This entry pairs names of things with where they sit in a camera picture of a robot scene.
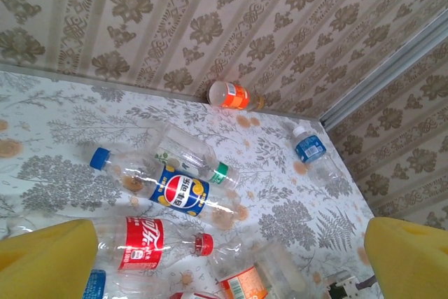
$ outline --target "blue bottle cap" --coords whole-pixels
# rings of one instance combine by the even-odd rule
[[[110,153],[109,150],[99,147],[93,154],[92,159],[90,161],[91,168],[95,168],[101,171],[104,167],[104,164],[109,158],[109,153]]]

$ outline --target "bottle cap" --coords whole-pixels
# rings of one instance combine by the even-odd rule
[[[297,126],[297,127],[293,130],[294,137],[298,137],[299,134],[301,134],[301,133],[303,133],[303,132],[306,132],[306,129],[305,129],[303,126],[301,126],[301,125]]]
[[[105,148],[97,148],[90,161],[91,168],[95,168],[101,171],[104,167],[104,164],[108,160],[110,153],[111,152],[109,150],[106,150]]]
[[[213,252],[214,241],[213,237],[210,234],[200,234],[201,238],[201,256],[208,256]]]

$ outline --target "pepsi label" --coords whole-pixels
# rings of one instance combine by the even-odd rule
[[[204,208],[210,185],[165,166],[159,184],[149,200],[177,211],[197,216]]]

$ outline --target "yellow object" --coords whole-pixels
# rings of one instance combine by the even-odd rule
[[[89,220],[0,241],[1,299],[81,299],[97,254]]]
[[[448,298],[448,232],[373,218],[365,251],[385,299]]]

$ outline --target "red bottle cap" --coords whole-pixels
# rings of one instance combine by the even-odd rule
[[[196,236],[196,254],[198,256],[208,256],[214,247],[213,237],[209,234],[198,234]]]

